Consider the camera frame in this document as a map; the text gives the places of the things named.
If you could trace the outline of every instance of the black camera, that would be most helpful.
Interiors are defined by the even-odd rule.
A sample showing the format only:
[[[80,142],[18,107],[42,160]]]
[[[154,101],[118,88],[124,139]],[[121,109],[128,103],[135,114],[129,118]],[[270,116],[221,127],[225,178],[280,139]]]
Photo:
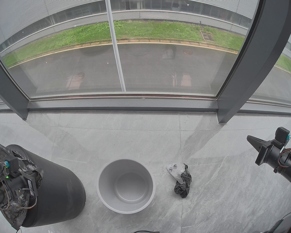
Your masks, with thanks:
[[[259,152],[256,164],[266,163],[291,182],[291,148],[285,148],[290,140],[290,131],[279,127],[275,139],[265,141],[254,136],[247,136],[248,142]]]

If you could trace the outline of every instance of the metal pole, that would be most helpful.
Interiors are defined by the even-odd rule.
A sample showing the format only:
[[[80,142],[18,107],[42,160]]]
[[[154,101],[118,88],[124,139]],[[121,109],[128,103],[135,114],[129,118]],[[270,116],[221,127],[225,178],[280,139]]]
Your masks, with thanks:
[[[118,75],[119,75],[121,90],[122,91],[126,91],[125,84],[124,84],[124,79],[123,79],[123,74],[122,74],[122,69],[121,69],[121,64],[120,64],[120,58],[119,58],[119,53],[118,53],[117,42],[116,42],[116,36],[115,36],[115,30],[114,30],[114,24],[113,24],[110,0],[105,0],[105,3],[106,3],[106,9],[107,9],[107,16],[108,16],[111,40],[112,40],[112,44],[113,44],[114,56],[115,56],[115,60],[116,60],[116,65],[117,65],[117,71],[118,71]]]

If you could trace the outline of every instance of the teal connector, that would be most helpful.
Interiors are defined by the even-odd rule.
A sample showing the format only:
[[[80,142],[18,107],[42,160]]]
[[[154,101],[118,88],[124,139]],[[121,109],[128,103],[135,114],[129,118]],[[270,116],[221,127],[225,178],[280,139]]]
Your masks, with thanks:
[[[4,161],[6,167],[10,167],[10,164],[7,161]]]

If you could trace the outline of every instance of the white plastic bag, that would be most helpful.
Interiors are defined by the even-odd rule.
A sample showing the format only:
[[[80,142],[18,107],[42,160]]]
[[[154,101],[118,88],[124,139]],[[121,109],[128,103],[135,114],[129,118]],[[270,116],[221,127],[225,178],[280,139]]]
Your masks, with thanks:
[[[185,171],[185,164],[183,163],[172,163],[167,166],[168,171],[171,175],[180,183],[183,184],[181,174]]]

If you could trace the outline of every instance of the black trash can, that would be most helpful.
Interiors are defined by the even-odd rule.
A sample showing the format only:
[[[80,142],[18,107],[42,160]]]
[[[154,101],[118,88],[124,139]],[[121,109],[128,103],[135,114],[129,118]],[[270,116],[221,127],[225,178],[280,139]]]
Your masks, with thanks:
[[[77,217],[83,210],[86,194],[79,178],[69,169],[48,161],[18,145],[7,148],[28,157],[43,170],[36,206],[27,211],[23,227],[59,223]]]

